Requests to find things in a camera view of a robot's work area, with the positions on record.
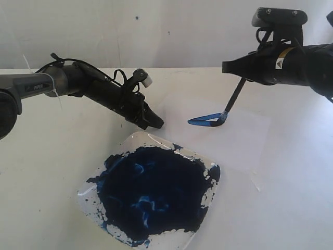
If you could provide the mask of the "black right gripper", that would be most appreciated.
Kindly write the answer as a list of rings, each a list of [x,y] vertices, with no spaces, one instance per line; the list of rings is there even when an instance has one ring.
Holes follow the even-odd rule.
[[[294,77],[294,48],[265,49],[222,62],[222,73],[263,84],[290,84]]]

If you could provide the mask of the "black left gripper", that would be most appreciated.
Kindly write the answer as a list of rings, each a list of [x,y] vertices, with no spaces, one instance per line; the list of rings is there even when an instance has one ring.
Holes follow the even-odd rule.
[[[140,92],[126,92],[123,94],[120,88],[111,89],[109,109],[123,116],[127,121],[136,124],[146,130],[148,127],[161,129],[164,121],[155,114],[144,101],[145,96]]]

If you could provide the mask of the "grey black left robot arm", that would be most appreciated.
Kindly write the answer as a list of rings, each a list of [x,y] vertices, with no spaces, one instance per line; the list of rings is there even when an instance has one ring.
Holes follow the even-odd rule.
[[[10,133],[22,114],[22,100],[40,94],[85,96],[141,129],[160,129],[164,121],[150,109],[139,88],[151,85],[149,74],[144,69],[136,69],[129,78],[121,69],[114,71],[118,73],[122,83],[81,60],[65,65],[60,59],[34,73],[1,75],[1,138]]]

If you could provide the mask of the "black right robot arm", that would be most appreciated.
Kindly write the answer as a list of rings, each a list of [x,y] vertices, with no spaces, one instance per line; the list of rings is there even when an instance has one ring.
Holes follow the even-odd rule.
[[[332,44],[267,45],[244,57],[222,62],[222,72],[262,85],[310,87],[332,101]]]

